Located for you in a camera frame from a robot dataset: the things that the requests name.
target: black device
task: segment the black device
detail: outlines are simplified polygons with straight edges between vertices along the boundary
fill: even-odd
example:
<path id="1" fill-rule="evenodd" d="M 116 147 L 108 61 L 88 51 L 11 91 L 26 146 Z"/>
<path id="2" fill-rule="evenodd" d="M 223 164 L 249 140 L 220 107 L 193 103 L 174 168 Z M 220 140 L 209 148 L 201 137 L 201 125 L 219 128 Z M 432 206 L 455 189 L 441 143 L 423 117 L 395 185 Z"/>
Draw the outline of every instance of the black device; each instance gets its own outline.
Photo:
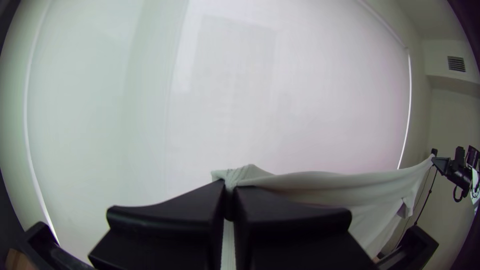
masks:
<path id="1" fill-rule="evenodd" d="M 431 152 L 437 155 L 438 150 L 433 148 Z M 455 202 L 458 203 L 462 198 L 467 197 L 470 191 L 478 193 L 479 183 L 472 186 L 472 168 L 475 169 L 477 167 L 479 158 L 479 151 L 470 145 L 466 159 L 465 149 L 461 146 L 455 149 L 454 159 L 437 156 L 431 159 L 438 172 L 455 184 L 455 188 L 453 189 L 453 199 Z M 461 189 L 461 195 L 458 198 L 456 197 L 457 187 Z"/>

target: wall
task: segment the wall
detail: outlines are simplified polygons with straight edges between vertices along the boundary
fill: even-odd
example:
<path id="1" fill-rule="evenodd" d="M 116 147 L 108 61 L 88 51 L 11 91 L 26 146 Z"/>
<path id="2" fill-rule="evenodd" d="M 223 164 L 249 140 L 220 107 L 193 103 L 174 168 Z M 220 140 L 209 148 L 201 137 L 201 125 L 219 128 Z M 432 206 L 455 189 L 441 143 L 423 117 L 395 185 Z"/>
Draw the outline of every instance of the wall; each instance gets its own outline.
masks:
<path id="1" fill-rule="evenodd" d="M 480 99 L 434 89 L 428 147 L 437 148 L 439 157 L 454 157 L 457 146 L 466 150 L 469 145 L 480 148 Z M 434 172 L 432 169 L 426 190 L 431 185 Z M 445 177 L 437 175 L 418 221 L 418 225 L 439 243 L 426 270 L 450 269 L 470 230 L 474 217 L 472 201 L 467 197 L 459 203 L 454 202 L 454 187 Z M 427 192 L 424 192 L 420 202 L 425 200 L 426 195 Z"/>
<path id="2" fill-rule="evenodd" d="M 46 1 L 26 0 L 18 6 L 0 55 L 0 167 L 13 209 L 23 229 L 48 222 L 30 171 L 24 127 L 24 89 L 36 27 Z"/>
<path id="3" fill-rule="evenodd" d="M 432 91 L 425 75 L 421 37 L 395 0 L 368 0 L 371 7 L 388 22 L 409 48 L 411 57 L 411 111 L 408 135 L 401 168 L 413 166 L 428 157 L 428 134 Z M 401 237 L 406 220 L 402 220 L 383 249 L 392 250 Z"/>
<path id="4" fill-rule="evenodd" d="M 423 40 L 422 46 L 427 75 L 460 79 L 480 84 L 479 69 L 468 42 L 428 39 Z M 464 58 L 466 72 L 449 70 L 447 56 Z"/>

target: white towel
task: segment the white towel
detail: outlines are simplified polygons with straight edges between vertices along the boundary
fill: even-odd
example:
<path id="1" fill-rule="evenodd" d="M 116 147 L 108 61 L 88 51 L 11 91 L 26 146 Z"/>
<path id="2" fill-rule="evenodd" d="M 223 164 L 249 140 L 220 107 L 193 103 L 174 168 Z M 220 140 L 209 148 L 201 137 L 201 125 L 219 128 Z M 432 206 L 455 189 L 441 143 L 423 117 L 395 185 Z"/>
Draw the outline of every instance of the white towel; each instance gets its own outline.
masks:
<path id="1" fill-rule="evenodd" d="M 215 170 L 212 180 L 225 180 L 227 192 L 236 186 L 256 186 L 286 199 L 325 208 L 346 208 L 352 213 L 348 231 L 371 257 L 392 236 L 401 218 L 413 214 L 415 197 L 433 155 L 420 164 L 387 172 L 340 174 L 324 171 L 274 175 L 249 164 L 237 169 Z M 234 270 L 233 224 L 224 222 L 222 270 Z"/>

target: white roller shade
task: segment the white roller shade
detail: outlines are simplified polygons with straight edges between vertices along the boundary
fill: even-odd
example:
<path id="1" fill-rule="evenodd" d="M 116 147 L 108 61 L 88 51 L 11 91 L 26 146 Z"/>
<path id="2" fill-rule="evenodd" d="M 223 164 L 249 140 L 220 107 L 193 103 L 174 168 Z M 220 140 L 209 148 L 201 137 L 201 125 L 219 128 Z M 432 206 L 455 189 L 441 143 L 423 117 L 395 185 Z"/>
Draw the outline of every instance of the white roller shade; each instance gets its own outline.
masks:
<path id="1" fill-rule="evenodd" d="M 38 199 L 62 247 L 83 260 L 108 229 L 108 207 L 162 202 L 207 184 L 211 170 L 398 167 L 409 56 L 355 0 L 83 0 L 45 8 L 30 72 L 0 61 L 1 91 L 23 95 L 9 82 L 27 82 L 25 128 L 2 122 L 2 130 L 25 135 Z M 14 35 L 26 34 L 9 33 L 9 52 Z M 2 140 L 2 149 L 14 140 Z M 21 193 L 14 176 L 5 177 L 10 196 Z M 21 202 L 12 199 L 17 213 Z"/>

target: air vent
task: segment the air vent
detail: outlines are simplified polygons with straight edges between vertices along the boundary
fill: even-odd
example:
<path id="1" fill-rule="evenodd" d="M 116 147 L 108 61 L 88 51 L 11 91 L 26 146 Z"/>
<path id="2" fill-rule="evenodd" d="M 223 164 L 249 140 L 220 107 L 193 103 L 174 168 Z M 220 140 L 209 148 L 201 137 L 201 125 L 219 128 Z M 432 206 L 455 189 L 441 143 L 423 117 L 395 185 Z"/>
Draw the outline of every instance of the air vent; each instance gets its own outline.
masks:
<path id="1" fill-rule="evenodd" d="M 448 56 L 448 69 L 465 72 L 465 61 L 462 57 Z"/>

